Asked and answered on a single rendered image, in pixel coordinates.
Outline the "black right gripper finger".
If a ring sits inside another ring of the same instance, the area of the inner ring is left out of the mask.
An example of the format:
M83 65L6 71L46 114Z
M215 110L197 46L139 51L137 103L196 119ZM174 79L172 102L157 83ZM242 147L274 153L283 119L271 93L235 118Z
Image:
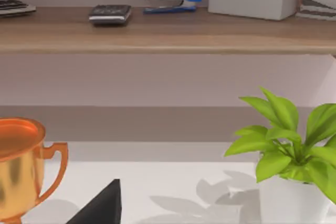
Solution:
M114 179L65 224L121 224L120 179Z

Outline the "golden orange trophy cup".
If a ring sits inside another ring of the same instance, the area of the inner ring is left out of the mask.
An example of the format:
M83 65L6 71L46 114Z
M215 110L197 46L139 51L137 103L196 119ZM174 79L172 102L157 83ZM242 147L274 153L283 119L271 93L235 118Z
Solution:
M20 117L0 118L0 222L22 224L28 211L46 200L60 185L68 165L68 144L44 145L45 127ZM59 172L42 193L45 160L61 154Z

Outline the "wooden shelf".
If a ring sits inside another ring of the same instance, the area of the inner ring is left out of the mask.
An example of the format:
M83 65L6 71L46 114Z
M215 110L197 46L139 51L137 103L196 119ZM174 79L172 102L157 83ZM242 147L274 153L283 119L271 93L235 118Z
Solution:
M0 19L0 54L334 55L336 22L194 13L144 14L125 26L94 27L87 7L39 7Z

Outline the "black calculator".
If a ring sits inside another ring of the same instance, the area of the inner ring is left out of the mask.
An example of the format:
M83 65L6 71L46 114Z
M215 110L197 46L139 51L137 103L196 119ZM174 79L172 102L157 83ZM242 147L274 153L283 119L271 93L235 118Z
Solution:
M131 12L130 5L96 5L90 11L88 21L95 26L125 25Z

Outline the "green plant in white pot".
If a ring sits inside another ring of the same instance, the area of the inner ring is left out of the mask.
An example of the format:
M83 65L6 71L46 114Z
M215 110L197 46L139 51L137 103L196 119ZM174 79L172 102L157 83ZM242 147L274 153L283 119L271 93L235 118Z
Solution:
M336 103L315 107L300 135L297 107L267 89L262 93L263 98L242 100L270 125L237 130L225 155L259 153L261 224L326 224L329 208L336 205Z

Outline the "black and grey keyboard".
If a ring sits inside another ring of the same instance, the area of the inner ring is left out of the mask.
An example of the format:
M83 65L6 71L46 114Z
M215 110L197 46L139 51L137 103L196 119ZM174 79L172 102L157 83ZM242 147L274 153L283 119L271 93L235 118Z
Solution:
M24 16L35 11L35 6L19 0L0 0L0 17Z

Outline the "white grey stapler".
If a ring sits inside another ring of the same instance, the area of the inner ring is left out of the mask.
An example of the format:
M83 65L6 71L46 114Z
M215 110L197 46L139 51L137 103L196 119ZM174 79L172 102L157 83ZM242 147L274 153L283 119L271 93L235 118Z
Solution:
M299 0L296 17L336 21L336 0Z

